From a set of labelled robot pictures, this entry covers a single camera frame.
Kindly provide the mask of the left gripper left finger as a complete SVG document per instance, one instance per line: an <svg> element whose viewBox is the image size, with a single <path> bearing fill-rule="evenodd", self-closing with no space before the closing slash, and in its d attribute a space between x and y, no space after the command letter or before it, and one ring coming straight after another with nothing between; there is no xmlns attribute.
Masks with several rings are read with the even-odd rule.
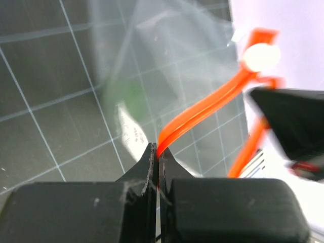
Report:
<svg viewBox="0 0 324 243"><path fill-rule="evenodd" d="M155 242L156 145L114 182L34 182L1 211L1 242Z"/></svg>

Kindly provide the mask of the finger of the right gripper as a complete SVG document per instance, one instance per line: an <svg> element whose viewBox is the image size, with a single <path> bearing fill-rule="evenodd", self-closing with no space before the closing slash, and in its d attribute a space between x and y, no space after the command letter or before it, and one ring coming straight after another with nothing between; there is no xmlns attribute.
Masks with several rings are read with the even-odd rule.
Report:
<svg viewBox="0 0 324 243"><path fill-rule="evenodd" d="M265 116L295 175L323 180L323 91L254 88L249 96Z"/></svg>

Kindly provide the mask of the black grid mat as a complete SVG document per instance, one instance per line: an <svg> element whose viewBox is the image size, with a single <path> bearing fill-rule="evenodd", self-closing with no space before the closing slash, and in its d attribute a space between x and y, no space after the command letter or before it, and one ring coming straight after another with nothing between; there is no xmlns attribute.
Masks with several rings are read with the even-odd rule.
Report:
<svg viewBox="0 0 324 243"><path fill-rule="evenodd" d="M89 1L1 1L1 198L37 181L114 181Z"/></svg>

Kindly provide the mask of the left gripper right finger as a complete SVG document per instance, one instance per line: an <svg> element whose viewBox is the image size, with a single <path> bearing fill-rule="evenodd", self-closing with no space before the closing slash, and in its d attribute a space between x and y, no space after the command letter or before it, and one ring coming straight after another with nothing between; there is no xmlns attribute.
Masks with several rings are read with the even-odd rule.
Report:
<svg viewBox="0 0 324 243"><path fill-rule="evenodd" d="M169 150L158 162L162 242L310 242L284 181L196 178Z"/></svg>

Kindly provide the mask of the clear zip top bag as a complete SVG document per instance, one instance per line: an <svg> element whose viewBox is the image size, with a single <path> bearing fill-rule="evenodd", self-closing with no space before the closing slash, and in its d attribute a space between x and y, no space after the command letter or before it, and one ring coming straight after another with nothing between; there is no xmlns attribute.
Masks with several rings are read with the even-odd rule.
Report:
<svg viewBox="0 0 324 243"><path fill-rule="evenodd" d="M93 78L124 171L238 71L228 1L89 1Z"/></svg>

